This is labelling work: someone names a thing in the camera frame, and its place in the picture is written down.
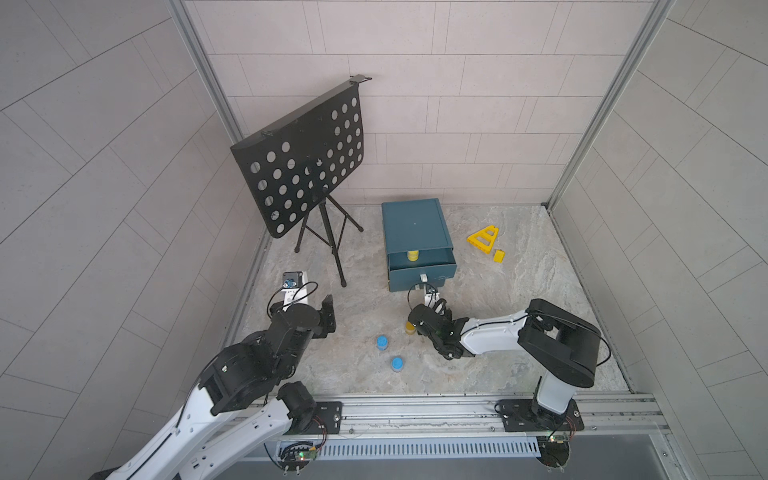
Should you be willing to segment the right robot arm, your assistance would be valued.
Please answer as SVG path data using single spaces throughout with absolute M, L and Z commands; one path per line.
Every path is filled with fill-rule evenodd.
M 530 420 L 542 429 L 573 423 L 567 415 L 573 395 L 578 388 L 594 386 L 600 365 L 599 329 L 541 298 L 531 300 L 524 311 L 489 319 L 455 319 L 447 302 L 439 299 L 413 307 L 408 324 L 447 360 L 499 351 L 528 353 L 546 370 L 529 407 Z

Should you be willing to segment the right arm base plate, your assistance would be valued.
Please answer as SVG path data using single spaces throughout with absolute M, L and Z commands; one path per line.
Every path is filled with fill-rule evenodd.
M 572 433 L 584 430 L 584 422 L 577 403 L 571 399 L 563 414 L 553 413 L 538 405 L 533 398 L 502 399 L 494 405 L 494 411 L 510 432 L 560 432 Z

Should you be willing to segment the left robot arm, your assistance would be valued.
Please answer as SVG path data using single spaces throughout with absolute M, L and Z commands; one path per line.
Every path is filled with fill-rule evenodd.
M 316 402 L 291 381 L 309 342 L 336 329 L 332 296 L 320 309 L 278 304 L 269 328 L 221 350 L 179 411 L 124 465 L 96 479 L 214 479 L 264 443 L 302 433 Z

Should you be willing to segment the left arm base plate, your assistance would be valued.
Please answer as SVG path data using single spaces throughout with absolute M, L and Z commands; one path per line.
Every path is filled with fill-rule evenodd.
M 343 403 L 340 401 L 317 402 L 312 414 L 305 413 L 293 420 L 286 435 L 336 435 L 340 431 Z

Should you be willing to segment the teal three-drawer cabinet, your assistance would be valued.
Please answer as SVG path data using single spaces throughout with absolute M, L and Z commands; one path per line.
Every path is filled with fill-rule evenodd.
M 385 202 L 381 205 L 388 289 L 408 291 L 426 282 L 442 287 L 457 271 L 454 246 L 437 198 Z M 418 250 L 410 262 L 407 252 Z

